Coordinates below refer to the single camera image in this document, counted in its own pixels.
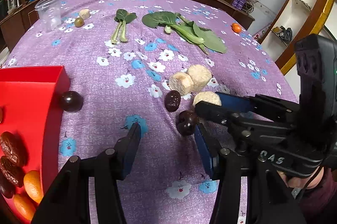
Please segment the person's right hand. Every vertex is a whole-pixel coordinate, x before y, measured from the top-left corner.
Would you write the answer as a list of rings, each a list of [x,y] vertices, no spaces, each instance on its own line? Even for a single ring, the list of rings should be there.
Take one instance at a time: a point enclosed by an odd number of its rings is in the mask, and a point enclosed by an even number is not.
[[[278,173],[281,176],[282,180],[285,182],[285,184],[289,188],[303,189],[303,188],[305,188],[305,185],[309,182],[309,180],[314,177],[314,174],[312,174],[308,178],[297,178],[297,177],[287,178],[287,176],[283,172],[278,171]],[[307,189],[315,188],[320,183],[320,181],[322,180],[323,175],[324,175],[324,169],[322,168],[320,170],[320,172],[316,175],[316,177],[311,180],[311,182],[307,185],[306,188]]]

